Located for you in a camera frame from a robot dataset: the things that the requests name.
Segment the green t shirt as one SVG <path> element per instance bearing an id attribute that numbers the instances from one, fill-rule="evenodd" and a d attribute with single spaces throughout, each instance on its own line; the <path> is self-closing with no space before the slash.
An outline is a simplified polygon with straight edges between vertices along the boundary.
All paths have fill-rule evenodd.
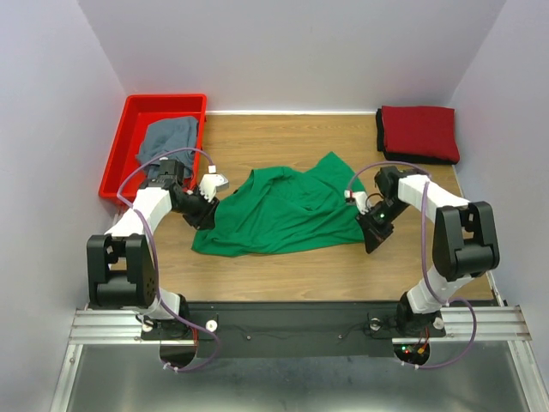
<path id="1" fill-rule="evenodd" d="M 197 232 L 191 248 L 235 258 L 361 243 L 358 210 L 344 198 L 348 186 L 356 191 L 365 188 L 353 175 L 333 152 L 305 172 L 290 167 L 254 169 L 220 201 L 214 228 Z"/>

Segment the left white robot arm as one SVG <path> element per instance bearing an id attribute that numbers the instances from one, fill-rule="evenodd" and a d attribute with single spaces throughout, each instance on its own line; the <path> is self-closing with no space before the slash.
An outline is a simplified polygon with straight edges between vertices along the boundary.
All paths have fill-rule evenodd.
<path id="1" fill-rule="evenodd" d="M 171 212 L 196 230 L 210 229 L 217 195 L 229 181 L 210 164 L 199 185 L 188 189 L 181 161 L 159 155 L 154 162 L 157 173 L 142 182 L 134 200 L 117 194 L 127 207 L 118 222 L 87 241 L 89 302 L 101 309 L 130 309 L 142 325 L 161 327 L 170 337 L 197 338 L 199 328 L 190 322 L 185 298 L 160 287 L 154 231 Z"/>

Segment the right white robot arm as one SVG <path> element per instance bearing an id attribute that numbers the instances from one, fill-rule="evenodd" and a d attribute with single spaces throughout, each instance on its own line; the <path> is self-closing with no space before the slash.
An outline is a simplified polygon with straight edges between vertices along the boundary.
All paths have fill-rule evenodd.
<path id="1" fill-rule="evenodd" d="M 458 197 L 431 181 L 430 174 L 405 162 L 378 163 L 374 177 L 380 201 L 364 191 L 347 188 L 344 198 L 354 203 L 365 250 L 373 253 L 394 231 L 394 220 L 408 207 L 421 221 L 434 225 L 432 251 L 426 232 L 420 233 L 422 278 L 397 303 L 395 330 L 405 336 L 424 327 L 440 328 L 440 310 L 473 279 L 498 267 L 500 253 L 492 206 Z"/>

